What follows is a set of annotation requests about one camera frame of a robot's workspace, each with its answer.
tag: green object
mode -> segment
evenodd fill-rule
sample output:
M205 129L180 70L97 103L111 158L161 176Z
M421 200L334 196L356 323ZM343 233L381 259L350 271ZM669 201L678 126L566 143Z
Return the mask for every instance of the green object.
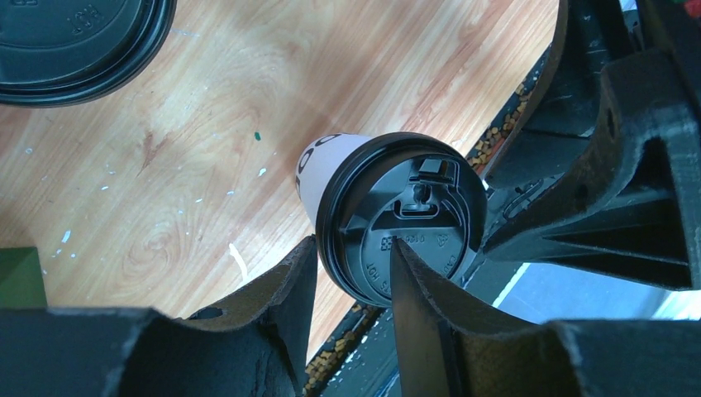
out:
M46 305L36 248L0 249L0 309L45 308Z

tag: wood grain surface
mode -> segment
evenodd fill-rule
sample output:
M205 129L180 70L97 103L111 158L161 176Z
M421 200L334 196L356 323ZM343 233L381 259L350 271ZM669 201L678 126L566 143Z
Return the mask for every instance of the wood grain surface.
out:
M467 153L556 8L180 0L161 52L116 93L0 107L0 246L39 248L51 305L188 316L312 232L293 181L311 140L414 131ZM320 266L310 352L351 303Z

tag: black lid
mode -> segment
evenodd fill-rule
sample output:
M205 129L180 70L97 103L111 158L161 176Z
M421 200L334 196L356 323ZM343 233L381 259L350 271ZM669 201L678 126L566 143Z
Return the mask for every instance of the black lid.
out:
M324 191L322 262L356 299L389 306L392 237L450 278L474 259L485 211L482 182L457 151L409 132L380 136L354 151Z
M168 35L175 0L0 2L0 103L93 100L128 83Z

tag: black plastic lid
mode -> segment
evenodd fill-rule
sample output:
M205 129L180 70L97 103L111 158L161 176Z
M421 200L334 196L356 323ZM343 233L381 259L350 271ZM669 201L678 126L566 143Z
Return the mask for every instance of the black plastic lid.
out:
M0 103L87 102L136 77L169 33L175 0L0 2Z
M392 237L451 278L474 259L485 212L482 182L460 153L429 136L388 134L354 151L331 178L317 215L319 251L348 294L389 306Z

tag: wooden tabletop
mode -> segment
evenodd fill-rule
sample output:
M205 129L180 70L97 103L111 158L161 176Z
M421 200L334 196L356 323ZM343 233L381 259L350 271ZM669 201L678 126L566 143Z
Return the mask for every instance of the wooden tabletop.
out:
M163 49L116 93L0 107L0 246L39 248L51 305L188 316L312 233L293 172L310 141L414 131L467 153L556 9L180 0ZM351 303L319 266L310 352Z

